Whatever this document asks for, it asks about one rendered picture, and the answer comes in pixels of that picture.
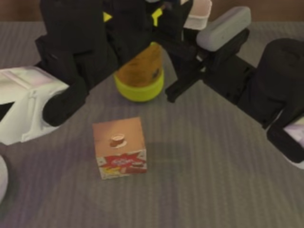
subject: gray wood surface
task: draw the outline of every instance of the gray wood surface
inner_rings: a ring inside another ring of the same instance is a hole
[[[304,23],[254,23],[240,56],[256,65],[275,38],[304,40]],[[0,67],[38,61],[41,23],[0,23]],[[166,85],[175,80],[168,59]],[[92,123],[140,116],[149,172],[103,181]],[[108,78],[58,131],[0,145],[9,191],[0,228],[302,228],[304,171],[265,132],[202,83],[176,104],[123,99]]]

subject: yellow container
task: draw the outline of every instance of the yellow container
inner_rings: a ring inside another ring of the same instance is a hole
[[[114,76],[120,94],[134,102],[156,98],[164,87],[161,46],[152,43]]]

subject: pink object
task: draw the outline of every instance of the pink object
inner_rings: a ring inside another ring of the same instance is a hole
[[[207,26],[211,9],[211,0],[194,0],[193,8],[186,21],[185,28],[203,30]]]

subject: food image on box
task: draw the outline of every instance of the food image on box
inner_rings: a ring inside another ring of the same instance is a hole
[[[140,118],[93,125],[95,153],[103,180],[147,172]]]

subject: yellow object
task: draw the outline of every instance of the yellow object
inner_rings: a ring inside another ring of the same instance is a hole
[[[165,78],[164,70],[162,70],[161,76],[153,84],[146,87],[131,87],[122,83],[117,75],[114,77],[117,89],[121,95],[134,102],[147,102],[157,97],[163,89]]]
[[[162,9],[156,10],[153,14],[154,26],[158,26],[158,18],[162,15]]]
[[[107,14],[106,12],[104,12],[104,22],[107,22],[111,18],[112,18],[112,16],[110,14]]]

